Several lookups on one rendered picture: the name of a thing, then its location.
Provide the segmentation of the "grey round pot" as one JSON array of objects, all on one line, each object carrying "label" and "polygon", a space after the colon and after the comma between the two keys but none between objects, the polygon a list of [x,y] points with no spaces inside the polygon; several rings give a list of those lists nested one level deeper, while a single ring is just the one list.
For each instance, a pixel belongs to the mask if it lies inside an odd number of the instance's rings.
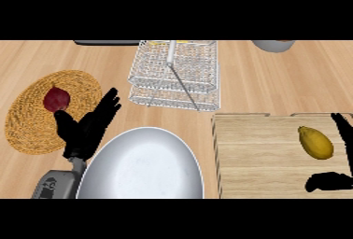
[{"label": "grey round pot", "polygon": [[254,40],[254,45],[268,52],[285,52],[291,49],[294,40]]}]

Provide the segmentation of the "pale wooden tray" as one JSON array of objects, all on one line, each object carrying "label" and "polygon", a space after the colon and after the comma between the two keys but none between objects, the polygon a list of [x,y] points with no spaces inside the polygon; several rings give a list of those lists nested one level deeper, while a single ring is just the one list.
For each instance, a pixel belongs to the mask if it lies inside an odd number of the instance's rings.
[{"label": "pale wooden tray", "polygon": [[[334,145],[334,156],[313,159],[302,148],[299,128],[318,129]],[[213,137],[219,197],[353,199],[353,190],[305,189],[318,173],[349,174],[344,142],[327,113],[216,114]]]}]

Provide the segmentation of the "dark red fruit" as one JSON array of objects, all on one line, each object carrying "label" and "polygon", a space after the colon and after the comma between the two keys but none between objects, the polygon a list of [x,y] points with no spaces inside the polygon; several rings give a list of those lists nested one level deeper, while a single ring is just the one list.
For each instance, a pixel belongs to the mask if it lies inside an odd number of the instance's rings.
[{"label": "dark red fruit", "polygon": [[56,87],[52,87],[43,100],[45,108],[51,112],[56,112],[58,110],[65,110],[70,106],[70,102],[71,102],[71,96],[68,92]]}]

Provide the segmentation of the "round woven wicker placemat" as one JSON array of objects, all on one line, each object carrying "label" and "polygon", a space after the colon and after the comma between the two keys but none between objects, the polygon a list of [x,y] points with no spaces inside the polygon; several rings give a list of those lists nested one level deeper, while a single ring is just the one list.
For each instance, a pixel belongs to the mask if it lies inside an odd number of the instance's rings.
[{"label": "round woven wicker placemat", "polygon": [[53,72],[33,82],[11,104],[5,125],[11,146],[31,155],[52,153],[65,147],[65,141],[56,134],[53,113],[43,104],[52,87],[71,96],[67,112],[76,120],[93,111],[102,98],[98,80],[80,70]]}]

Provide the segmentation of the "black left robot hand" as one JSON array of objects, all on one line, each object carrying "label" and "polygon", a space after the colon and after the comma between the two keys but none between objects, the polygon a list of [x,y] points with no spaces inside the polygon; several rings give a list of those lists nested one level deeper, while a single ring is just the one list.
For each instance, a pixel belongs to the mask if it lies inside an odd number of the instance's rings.
[{"label": "black left robot hand", "polygon": [[111,88],[92,112],[80,121],[58,110],[53,113],[56,121],[56,133],[67,143],[64,157],[76,157],[86,161],[95,154],[107,128],[114,120],[116,113],[121,108],[117,88]]}]

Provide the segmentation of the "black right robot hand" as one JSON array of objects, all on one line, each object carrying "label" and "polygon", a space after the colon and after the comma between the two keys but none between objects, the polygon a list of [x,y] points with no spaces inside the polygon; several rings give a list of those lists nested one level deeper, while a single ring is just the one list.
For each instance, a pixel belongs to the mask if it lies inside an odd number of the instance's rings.
[{"label": "black right robot hand", "polygon": [[337,128],[344,141],[347,162],[352,176],[327,172],[312,175],[308,178],[305,189],[313,190],[353,190],[353,126],[340,113],[333,113],[331,118],[337,123]]}]

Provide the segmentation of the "yellow lemon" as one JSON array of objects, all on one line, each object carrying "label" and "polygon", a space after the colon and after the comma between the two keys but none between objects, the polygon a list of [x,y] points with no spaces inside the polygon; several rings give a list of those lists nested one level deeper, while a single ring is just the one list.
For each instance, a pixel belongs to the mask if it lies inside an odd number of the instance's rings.
[{"label": "yellow lemon", "polygon": [[325,134],[306,126],[299,128],[300,143],[306,153],[318,160],[334,156],[334,145]]}]

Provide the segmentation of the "dark flat appliance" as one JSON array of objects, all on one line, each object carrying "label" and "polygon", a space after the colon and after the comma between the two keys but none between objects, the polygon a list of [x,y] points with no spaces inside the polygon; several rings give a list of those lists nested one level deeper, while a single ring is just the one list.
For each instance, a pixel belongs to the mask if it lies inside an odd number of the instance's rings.
[{"label": "dark flat appliance", "polygon": [[141,40],[74,40],[82,46],[138,46]]}]

